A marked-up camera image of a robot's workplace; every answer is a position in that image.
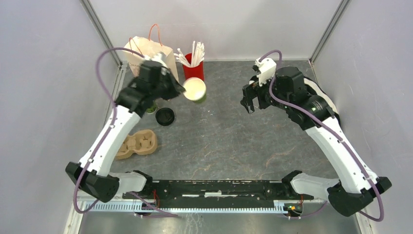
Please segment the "green paper coffee cup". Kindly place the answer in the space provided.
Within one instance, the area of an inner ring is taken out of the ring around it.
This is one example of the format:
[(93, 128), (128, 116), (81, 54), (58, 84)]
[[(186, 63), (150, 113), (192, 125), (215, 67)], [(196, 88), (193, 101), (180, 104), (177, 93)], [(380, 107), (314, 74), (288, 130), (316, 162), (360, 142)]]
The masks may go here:
[(200, 78), (193, 77), (186, 79), (183, 87), (185, 88), (183, 95), (188, 100), (194, 103), (202, 103), (206, 100), (207, 88), (204, 81)]

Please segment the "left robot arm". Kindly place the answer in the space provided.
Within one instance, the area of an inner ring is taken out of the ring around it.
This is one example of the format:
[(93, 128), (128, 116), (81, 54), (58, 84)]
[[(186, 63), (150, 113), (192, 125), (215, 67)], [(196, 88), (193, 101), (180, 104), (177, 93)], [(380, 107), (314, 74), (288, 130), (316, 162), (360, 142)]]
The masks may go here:
[(146, 60), (139, 75), (123, 88), (115, 109), (90, 150), (79, 160), (69, 162), (65, 172), (82, 191), (101, 202), (119, 193), (135, 192), (140, 198), (152, 195), (153, 185), (140, 173), (110, 174), (114, 158), (132, 128), (154, 101), (179, 96), (185, 91), (163, 62)]

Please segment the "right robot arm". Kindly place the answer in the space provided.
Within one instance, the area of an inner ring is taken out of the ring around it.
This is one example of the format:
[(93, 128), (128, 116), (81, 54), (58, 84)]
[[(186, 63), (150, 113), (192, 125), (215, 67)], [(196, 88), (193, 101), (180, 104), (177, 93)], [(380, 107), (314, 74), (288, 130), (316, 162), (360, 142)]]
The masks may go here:
[(327, 179), (294, 171), (284, 178), (282, 195), (323, 199), (343, 216), (361, 213), (376, 199), (383, 212), (381, 195), (392, 183), (373, 172), (355, 151), (341, 129), (334, 103), (319, 85), (296, 67), (253, 69), (256, 75), (243, 87), (241, 105), (252, 113), (253, 99), (257, 99), (260, 109), (284, 110), (320, 147), (337, 173), (336, 179)]

